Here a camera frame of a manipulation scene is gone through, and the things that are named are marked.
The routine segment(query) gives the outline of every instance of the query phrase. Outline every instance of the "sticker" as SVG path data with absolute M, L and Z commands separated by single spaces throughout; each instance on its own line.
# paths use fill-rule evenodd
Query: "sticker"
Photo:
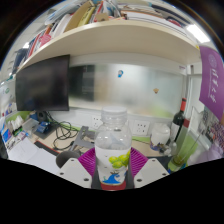
M 5 90 L 5 93 L 7 94 L 9 92 L 9 88 L 7 88 L 6 90 Z
M 157 94 L 159 92 L 159 89 L 155 88 L 153 91 L 155 92 L 155 94 Z
M 120 185 L 124 182 L 129 162 L 130 149 L 107 150 L 95 146 L 100 182 Z
M 118 78 L 121 78 L 123 74 L 124 74 L 124 72 L 122 70 L 119 70 L 118 71 Z

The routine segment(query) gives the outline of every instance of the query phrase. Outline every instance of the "bottle cap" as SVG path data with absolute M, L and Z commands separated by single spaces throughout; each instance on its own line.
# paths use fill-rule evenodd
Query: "bottle cap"
M 124 124 L 127 121 L 127 109 L 119 106 L 103 107 L 101 118 L 104 123 Z
M 188 128 L 189 127 L 189 124 L 190 124 L 190 120 L 188 120 L 188 119 L 184 119 L 184 123 L 183 123 L 183 125 L 184 125 L 184 127 L 186 127 L 186 128 Z

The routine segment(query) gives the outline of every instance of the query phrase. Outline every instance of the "bottle label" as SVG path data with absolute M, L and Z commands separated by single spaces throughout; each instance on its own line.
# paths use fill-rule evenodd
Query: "bottle label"
M 172 139 L 176 138 L 179 128 L 180 128 L 179 125 L 172 123 L 171 130 L 170 130 L 170 138 Z
M 97 169 L 101 183 L 120 185 L 124 182 L 130 151 L 130 148 L 126 150 L 111 150 L 95 146 Z

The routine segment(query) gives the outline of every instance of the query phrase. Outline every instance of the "plastic water bottle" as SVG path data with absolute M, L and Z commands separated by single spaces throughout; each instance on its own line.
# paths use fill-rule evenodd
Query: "plastic water bottle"
M 103 107 L 103 124 L 95 134 L 97 169 L 102 184 L 120 185 L 125 180 L 132 134 L 127 125 L 127 109 L 124 107 Z

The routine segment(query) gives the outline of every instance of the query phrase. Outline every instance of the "ceiling light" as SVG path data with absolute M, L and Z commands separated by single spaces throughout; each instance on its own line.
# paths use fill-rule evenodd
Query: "ceiling light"
M 187 30 L 191 32 L 194 37 L 201 43 L 210 41 L 210 39 L 196 25 L 189 25 L 187 27 Z
M 26 42 L 23 46 L 23 48 L 29 48 L 29 42 Z

